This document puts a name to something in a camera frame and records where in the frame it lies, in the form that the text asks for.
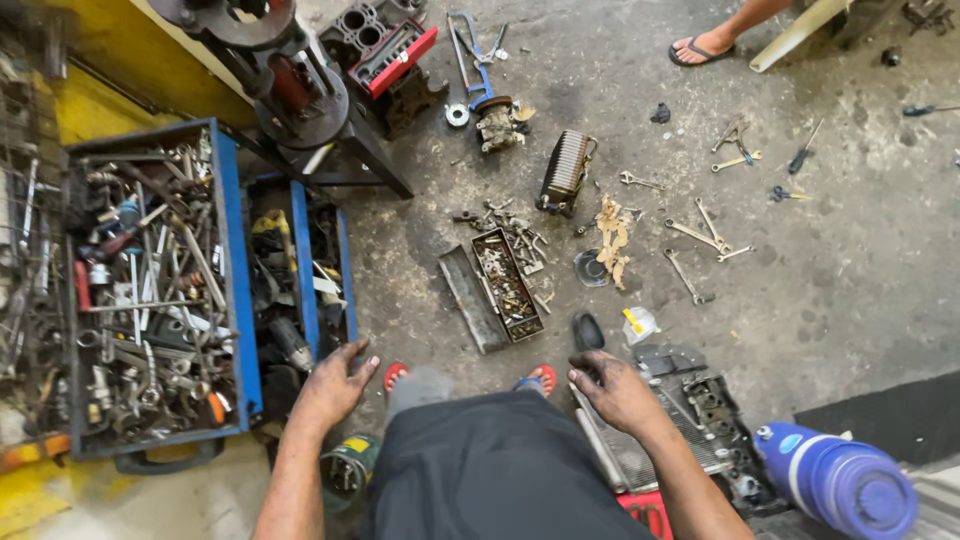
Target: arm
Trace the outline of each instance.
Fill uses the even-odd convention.
[[[320,448],[326,433],[356,408],[380,363],[374,356],[347,377],[350,360],[366,347],[366,339],[340,347],[307,379],[280,439],[254,540],[324,538]]]
[[[697,463],[643,378],[606,353],[572,356],[569,378],[613,427],[632,435],[657,470],[670,526],[683,540],[751,540],[720,488]]]

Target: screwdriver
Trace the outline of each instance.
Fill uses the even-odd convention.
[[[123,247],[133,238],[133,235],[138,231],[146,227],[155,217],[163,213],[164,210],[170,208],[166,203],[160,205],[156,210],[150,212],[150,215],[137,221],[133,224],[132,227],[118,234],[117,236],[111,238],[110,240],[105,241],[100,244],[100,247],[92,254],[92,258],[97,260],[105,260],[107,258],[113,257],[118,251],[123,249]]]
[[[949,107],[937,107],[936,105],[911,105],[903,110],[904,116],[926,116],[937,110],[960,109],[960,105],[951,105]]]
[[[810,155],[810,143],[813,142],[813,137],[817,136],[817,132],[820,131],[820,126],[824,123],[824,119],[821,118],[820,122],[817,123],[817,127],[813,129],[813,135],[810,136],[810,140],[806,142],[806,146],[800,149],[800,152],[797,152],[797,155],[793,157],[793,160],[790,161],[790,164],[786,168],[786,172],[790,174],[797,174],[800,171],[801,167],[804,166],[804,160]]]

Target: cardboard scrap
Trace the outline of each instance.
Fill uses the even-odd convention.
[[[623,267],[630,262],[629,257],[620,255],[620,248],[627,245],[627,227],[630,217],[620,215],[620,205],[610,195],[604,194],[603,206],[596,215],[597,229],[603,234],[603,248],[597,256],[597,262],[602,262],[607,271],[613,276],[613,284],[623,290]]]

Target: flip-flop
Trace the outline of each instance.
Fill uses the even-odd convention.
[[[550,366],[547,365],[547,364],[541,364],[541,365],[539,365],[539,366],[537,366],[537,367],[539,367],[539,368],[542,370],[542,372],[543,372],[539,377],[526,377],[526,378],[524,378],[524,379],[518,380],[518,381],[516,382],[516,384],[514,384],[514,388],[513,388],[513,389],[516,390],[516,389],[520,388],[520,386],[522,386],[525,382],[531,382],[531,381],[533,381],[533,380],[535,380],[535,381],[537,381],[537,382],[540,382],[540,380],[541,380],[543,377],[545,377],[545,376],[550,376],[550,377],[553,379],[553,390],[556,390],[556,389],[557,389],[557,371],[554,370],[552,367],[550,367]]]
[[[394,363],[390,364],[390,367],[388,367],[388,368],[387,368],[387,371],[384,372],[384,374],[383,374],[383,390],[384,390],[384,392],[388,392],[388,393],[390,392],[390,390],[387,390],[387,386],[388,386],[388,384],[390,383],[390,376],[398,374],[401,369],[402,369],[403,371],[407,372],[407,374],[410,373],[410,370],[407,369],[407,366],[403,365],[403,362],[394,362]]]
[[[701,49],[700,47],[696,46],[695,43],[697,42],[697,37],[695,37],[694,39],[691,39],[690,43],[686,45],[686,48],[690,49],[691,51],[699,55],[702,55],[704,58],[706,58],[706,60],[699,61],[696,63],[690,63],[687,61],[680,60],[680,58],[677,57],[677,49],[673,48],[673,43],[670,43],[670,46],[667,48],[667,56],[669,56],[670,60],[673,61],[676,65],[679,65],[681,67],[693,67],[694,65],[704,65],[705,63],[710,63],[712,61],[723,60],[724,58],[731,57],[734,54],[736,54],[736,45],[731,45],[731,47],[727,49],[725,52],[720,53],[719,55],[712,55],[707,51]]]

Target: red flip-flop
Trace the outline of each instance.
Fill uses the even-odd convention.
[[[403,362],[394,362],[390,364],[390,367],[387,368],[387,371],[383,374],[383,390],[385,392],[390,392],[390,390],[387,389],[387,386],[390,384],[390,377],[392,375],[397,375],[401,369],[407,373],[410,373],[410,370],[407,369],[407,366],[403,365]]]
[[[543,385],[543,378],[546,377],[546,376],[550,376],[551,378],[553,378],[553,388],[550,390],[550,392],[547,393],[547,396],[549,396],[550,394],[552,394],[552,393],[553,393],[553,390],[556,390],[556,389],[557,389],[557,372],[556,372],[556,370],[554,370],[554,369],[553,369],[552,367],[550,367],[548,364],[541,364],[541,365],[535,367],[532,371],[537,371],[537,368],[540,368],[540,370],[543,372],[539,377],[525,377],[525,378],[523,378],[523,379],[521,379],[521,380],[518,380],[518,381],[516,382],[516,384],[514,385],[514,390],[518,389],[521,384],[524,384],[524,383],[527,382],[528,380],[536,380],[536,381],[539,382],[541,385]]]

